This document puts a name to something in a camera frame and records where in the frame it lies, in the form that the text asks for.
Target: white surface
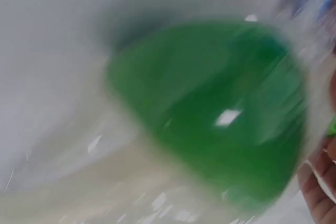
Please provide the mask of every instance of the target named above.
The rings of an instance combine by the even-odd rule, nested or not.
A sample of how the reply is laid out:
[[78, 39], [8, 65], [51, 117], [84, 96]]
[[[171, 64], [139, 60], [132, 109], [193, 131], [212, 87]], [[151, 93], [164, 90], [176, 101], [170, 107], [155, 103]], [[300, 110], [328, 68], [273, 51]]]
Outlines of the white surface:
[[[168, 22], [223, 13], [259, 18], [273, 4], [0, 0], [0, 222], [223, 223], [238, 216], [223, 212], [178, 166], [132, 143], [139, 131], [123, 124], [101, 90], [111, 52], [97, 27], [122, 30], [152, 13], [168, 13]], [[280, 223], [309, 220], [300, 195], [291, 204], [297, 208]], [[276, 223], [280, 209], [259, 223]]]

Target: green liquid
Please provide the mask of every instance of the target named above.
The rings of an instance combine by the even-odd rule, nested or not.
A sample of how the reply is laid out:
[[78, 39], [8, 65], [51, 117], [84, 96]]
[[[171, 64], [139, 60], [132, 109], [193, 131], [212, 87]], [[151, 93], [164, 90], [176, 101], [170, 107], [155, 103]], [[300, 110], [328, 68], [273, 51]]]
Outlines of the green liquid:
[[161, 147], [232, 203], [266, 206], [291, 178], [305, 134], [303, 77], [265, 26], [158, 31], [120, 52], [108, 83]]

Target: plastic bag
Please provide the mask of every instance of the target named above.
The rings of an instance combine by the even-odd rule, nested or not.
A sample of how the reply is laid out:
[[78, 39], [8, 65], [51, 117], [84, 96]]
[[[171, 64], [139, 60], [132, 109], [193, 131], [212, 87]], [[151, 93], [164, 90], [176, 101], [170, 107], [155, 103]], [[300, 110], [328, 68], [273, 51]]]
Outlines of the plastic bag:
[[[1, 4], [1, 34], [6, 38], [1, 42], [5, 56], [0, 71], [6, 115], [1, 221], [146, 224], [258, 219], [223, 206], [225, 192], [214, 199], [178, 161], [142, 144], [147, 138], [143, 129], [103, 86], [113, 54], [104, 43], [123, 48], [153, 30], [185, 20], [230, 16], [273, 23], [279, 0], [2, 0]], [[329, 123], [323, 89], [334, 61], [326, 58], [311, 64], [311, 59], [319, 58], [320, 47], [312, 49], [315, 39], [305, 29], [318, 23], [303, 25], [297, 21], [300, 17], [285, 21], [293, 26], [284, 33], [293, 39], [299, 58], [308, 59], [304, 67], [312, 69], [307, 71], [312, 94], [309, 149]], [[307, 37], [300, 41], [296, 31]], [[263, 217], [285, 212], [297, 187], [287, 190], [277, 203], [280, 206]]]

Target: finger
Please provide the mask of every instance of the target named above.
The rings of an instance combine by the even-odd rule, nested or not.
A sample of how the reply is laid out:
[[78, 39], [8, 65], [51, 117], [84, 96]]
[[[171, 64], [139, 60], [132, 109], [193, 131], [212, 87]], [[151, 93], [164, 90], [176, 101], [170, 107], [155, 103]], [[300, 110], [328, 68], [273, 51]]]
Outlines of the finger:
[[299, 185], [307, 202], [311, 215], [316, 223], [331, 223], [336, 216], [336, 205], [320, 187], [308, 164], [302, 165], [298, 171]]
[[327, 147], [327, 152], [332, 160], [336, 160], [336, 141], [330, 141]]
[[330, 192], [335, 195], [336, 193], [336, 164], [331, 160], [323, 150], [323, 145], [316, 150], [309, 158], [312, 166], [323, 179], [325, 184], [330, 189]]

